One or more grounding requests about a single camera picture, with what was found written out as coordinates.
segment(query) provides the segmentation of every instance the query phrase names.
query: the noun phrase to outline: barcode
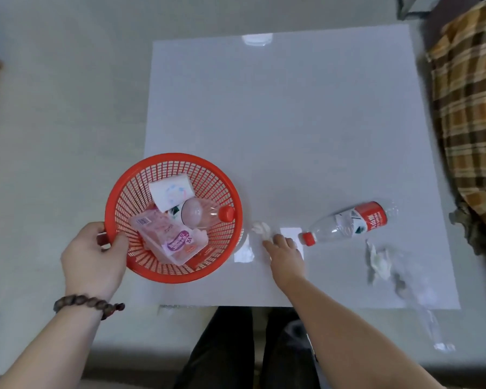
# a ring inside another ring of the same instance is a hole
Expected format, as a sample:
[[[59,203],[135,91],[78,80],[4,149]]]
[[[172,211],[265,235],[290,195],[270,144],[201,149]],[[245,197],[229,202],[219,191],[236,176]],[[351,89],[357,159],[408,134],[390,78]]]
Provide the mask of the barcode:
[[[146,225],[146,224],[149,224],[151,221],[149,220],[148,217],[142,217],[142,218],[138,218],[137,219],[137,224],[140,224],[140,225]]]

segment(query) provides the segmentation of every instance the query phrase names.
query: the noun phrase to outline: tiled floor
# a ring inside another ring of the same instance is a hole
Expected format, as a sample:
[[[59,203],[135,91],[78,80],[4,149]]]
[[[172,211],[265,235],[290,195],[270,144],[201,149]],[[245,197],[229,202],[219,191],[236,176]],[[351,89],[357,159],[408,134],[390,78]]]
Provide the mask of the tiled floor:
[[[389,23],[394,0],[0,0],[0,373],[52,317],[61,251],[143,156],[153,40]],[[440,189],[447,215],[441,171]],[[486,267],[447,231],[462,310],[437,317],[455,354],[435,352],[411,311],[358,313],[423,364],[486,365]],[[139,285],[127,273],[116,301]],[[213,311],[134,304],[101,325],[91,362],[179,366]]]

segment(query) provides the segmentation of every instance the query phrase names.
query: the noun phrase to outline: basket rim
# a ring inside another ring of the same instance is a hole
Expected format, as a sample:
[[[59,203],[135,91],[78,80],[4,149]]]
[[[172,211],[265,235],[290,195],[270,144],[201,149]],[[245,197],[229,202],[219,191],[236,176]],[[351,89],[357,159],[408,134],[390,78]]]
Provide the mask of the basket rim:
[[[121,196],[121,192],[126,186],[126,184],[133,179],[137,174],[139,174],[143,169],[151,165],[156,165],[160,162],[166,161],[186,161],[196,165],[200,165],[211,172],[213,172],[227,187],[229,194],[231,195],[232,201],[234,203],[235,209],[235,226],[234,226],[234,233],[229,241],[227,248],[221,255],[216,258],[214,262],[212,262],[207,267],[195,270],[192,273],[187,274],[160,274],[157,272],[152,272],[149,269],[144,268],[143,266],[136,264],[134,261],[128,259],[126,256],[126,266],[135,272],[136,274],[144,277],[145,279],[149,279],[152,281],[156,281],[159,283],[167,283],[167,284],[180,284],[180,283],[188,283],[191,281],[198,280],[202,277],[205,277],[211,274],[214,270],[219,268],[222,264],[224,264],[227,259],[232,255],[234,248],[236,247],[241,230],[243,228],[243,216],[242,216],[242,206],[241,200],[239,198],[239,194],[234,187],[234,184],[231,180],[225,175],[221,169],[219,169],[213,163],[204,160],[198,156],[193,156],[191,154],[185,153],[163,153],[157,154],[155,156],[147,157],[136,164],[132,165],[127,171],[125,171],[121,177],[117,180],[115,185],[113,186],[110,195],[108,196],[108,200],[106,202],[106,208],[104,211],[104,229],[106,234],[108,235],[108,239],[113,241],[118,233],[117,231],[117,222],[115,220],[115,210],[117,206],[117,201]]]

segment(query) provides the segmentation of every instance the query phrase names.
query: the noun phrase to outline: person's left hand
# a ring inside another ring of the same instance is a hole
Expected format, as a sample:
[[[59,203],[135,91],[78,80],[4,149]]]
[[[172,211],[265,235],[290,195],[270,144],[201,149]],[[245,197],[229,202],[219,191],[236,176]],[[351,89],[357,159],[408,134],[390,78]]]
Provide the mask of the person's left hand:
[[[102,251],[101,246],[109,243],[107,238],[98,237],[102,232],[103,222],[90,222],[63,251],[65,295],[86,294],[110,301],[121,285],[130,242],[124,233],[119,233],[111,247]]]

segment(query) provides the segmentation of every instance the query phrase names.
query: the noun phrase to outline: beaded bracelet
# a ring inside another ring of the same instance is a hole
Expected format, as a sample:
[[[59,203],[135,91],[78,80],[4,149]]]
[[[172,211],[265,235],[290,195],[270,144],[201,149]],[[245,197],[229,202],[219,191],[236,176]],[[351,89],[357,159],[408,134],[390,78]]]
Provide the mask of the beaded bracelet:
[[[96,310],[102,311],[103,317],[101,318],[101,320],[105,320],[116,311],[122,311],[125,307],[124,303],[110,304],[105,300],[101,300],[98,298],[89,298],[85,294],[81,294],[81,295],[70,294],[68,296],[62,297],[61,299],[58,299],[54,303],[53,310],[57,314],[59,310],[61,310],[63,307],[73,306],[74,304],[76,306],[81,306],[83,304],[86,304],[87,307],[92,307],[92,308],[94,307]]]

